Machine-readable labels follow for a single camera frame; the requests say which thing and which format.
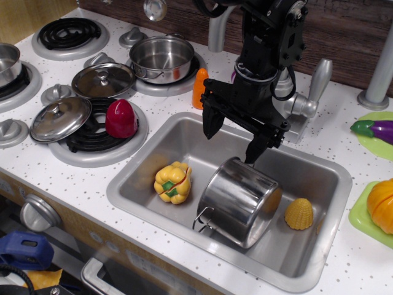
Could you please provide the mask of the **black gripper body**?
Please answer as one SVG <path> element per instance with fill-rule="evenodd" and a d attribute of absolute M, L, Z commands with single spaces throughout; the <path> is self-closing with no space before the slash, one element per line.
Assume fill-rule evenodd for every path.
<path fill-rule="evenodd" d="M 278 81 L 275 74 L 260 80 L 236 73 L 233 84 L 206 79 L 201 102 L 212 103 L 229 119 L 253 135 L 268 133 L 271 147 L 278 148 L 283 142 L 290 123 L 273 106 L 273 89 Z"/>

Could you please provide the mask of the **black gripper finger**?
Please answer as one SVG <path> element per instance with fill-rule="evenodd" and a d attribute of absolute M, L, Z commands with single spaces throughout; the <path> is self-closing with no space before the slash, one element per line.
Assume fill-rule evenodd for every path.
<path fill-rule="evenodd" d="M 225 116 L 220 108 L 205 101 L 203 105 L 203 132 L 207 139 L 211 139 L 223 126 Z"/>
<path fill-rule="evenodd" d="M 271 147 L 271 138 L 268 133 L 255 134 L 246 149 L 246 164 L 253 164 L 255 161 Z"/>

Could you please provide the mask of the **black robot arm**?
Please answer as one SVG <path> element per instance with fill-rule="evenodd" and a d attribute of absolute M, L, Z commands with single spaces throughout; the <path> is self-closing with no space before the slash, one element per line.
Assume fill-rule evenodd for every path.
<path fill-rule="evenodd" d="M 286 69 L 294 78 L 293 62 L 305 49 L 303 25 L 308 13 L 305 1 L 218 1 L 209 10 L 204 1 L 194 5 L 205 16 L 218 18 L 229 8 L 243 10 L 243 49 L 235 63 L 233 83 L 204 80 L 203 132 L 211 139 L 229 119 L 253 134 L 246 150 L 247 164 L 267 148 L 280 147 L 290 123 L 273 106 L 295 94 L 277 96 L 276 87 Z"/>

